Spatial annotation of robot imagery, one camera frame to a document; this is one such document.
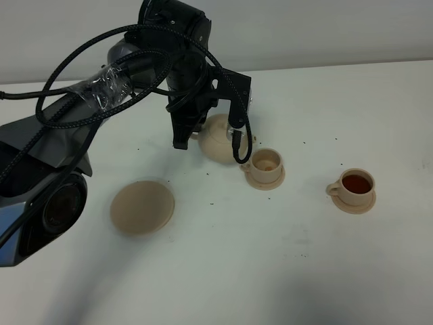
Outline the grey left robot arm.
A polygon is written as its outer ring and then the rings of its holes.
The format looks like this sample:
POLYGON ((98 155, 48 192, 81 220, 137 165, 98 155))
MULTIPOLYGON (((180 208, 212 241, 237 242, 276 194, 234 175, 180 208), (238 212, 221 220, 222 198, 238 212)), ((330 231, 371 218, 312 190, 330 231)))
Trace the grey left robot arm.
POLYGON ((180 1, 144 1, 138 27, 124 30, 99 72, 63 89, 12 94, 11 100, 56 96, 35 116, 1 127, 1 266, 13 267, 69 230, 87 200, 87 151, 97 129, 166 81, 173 146, 186 149, 210 104, 204 55, 211 22, 180 1))

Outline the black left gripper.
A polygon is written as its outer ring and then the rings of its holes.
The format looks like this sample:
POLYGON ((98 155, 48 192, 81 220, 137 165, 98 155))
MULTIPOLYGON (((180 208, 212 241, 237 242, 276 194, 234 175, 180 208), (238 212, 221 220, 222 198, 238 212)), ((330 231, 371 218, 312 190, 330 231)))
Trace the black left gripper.
POLYGON ((197 51, 183 50, 174 55, 167 77, 168 105, 173 123, 173 147, 188 149, 190 139, 202 130, 208 111, 217 101, 210 97, 214 86, 208 77, 209 65, 197 51))

